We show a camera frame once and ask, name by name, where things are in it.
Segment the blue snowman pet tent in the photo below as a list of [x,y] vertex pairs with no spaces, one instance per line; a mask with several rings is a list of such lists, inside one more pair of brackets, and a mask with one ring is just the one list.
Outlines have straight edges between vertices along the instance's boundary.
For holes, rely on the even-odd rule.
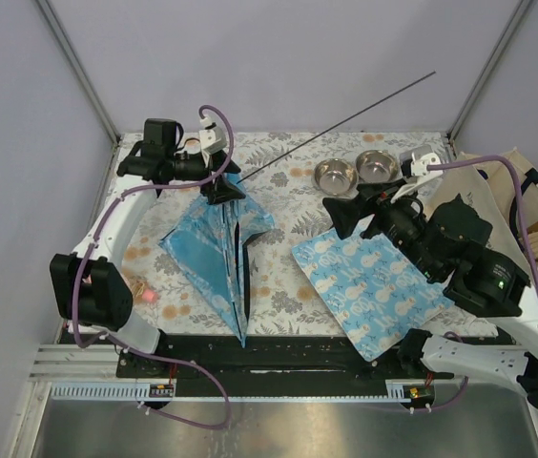
[[[245,305],[249,320],[250,275],[247,245],[273,230],[275,222],[271,214],[253,198],[245,196],[240,200],[246,201],[245,206],[252,216],[251,237],[244,252],[244,267],[248,280]],[[206,197],[196,198],[185,210],[175,228],[160,240],[159,246],[170,255],[185,278],[239,340],[234,311],[235,263],[230,224],[231,204],[234,201],[209,205]]]

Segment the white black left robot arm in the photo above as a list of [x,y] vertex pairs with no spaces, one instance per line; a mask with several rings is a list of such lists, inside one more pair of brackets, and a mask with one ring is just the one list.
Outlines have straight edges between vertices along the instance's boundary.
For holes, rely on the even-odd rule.
[[135,311],[120,272],[138,224],[164,190],[197,187],[212,205],[245,197],[227,177],[238,170],[231,161],[235,142],[229,121],[210,105],[201,106],[198,115],[200,151],[193,155],[178,146],[183,136],[178,122],[147,119],[142,139],[118,164],[114,199],[72,252],[57,254],[50,263],[59,315],[139,352],[137,365],[151,377],[168,371],[171,355],[158,345],[160,330]]

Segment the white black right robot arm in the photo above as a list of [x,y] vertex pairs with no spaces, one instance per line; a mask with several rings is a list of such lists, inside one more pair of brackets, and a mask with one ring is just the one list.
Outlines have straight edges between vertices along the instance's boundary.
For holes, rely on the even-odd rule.
[[363,239],[386,237],[443,294],[471,315],[506,331],[521,347],[496,350],[453,342],[421,329],[399,344],[398,366],[411,378],[452,373],[510,389],[538,409],[538,287],[508,256],[487,247],[489,222],[461,197],[427,217],[415,194],[398,196],[395,183],[363,184],[354,198],[324,198],[340,239],[369,219]]

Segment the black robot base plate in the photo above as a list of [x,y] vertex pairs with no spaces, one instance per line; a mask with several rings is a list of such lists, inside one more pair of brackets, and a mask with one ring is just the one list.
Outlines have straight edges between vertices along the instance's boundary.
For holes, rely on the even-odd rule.
[[160,356],[193,362],[208,370],[225,390],[232,385],[352,386],[388,380],[421,384],[424,369],[401,367],[397,350],[367,362],[345,337],[252,336],[242,346],[234,336],[167,335]]

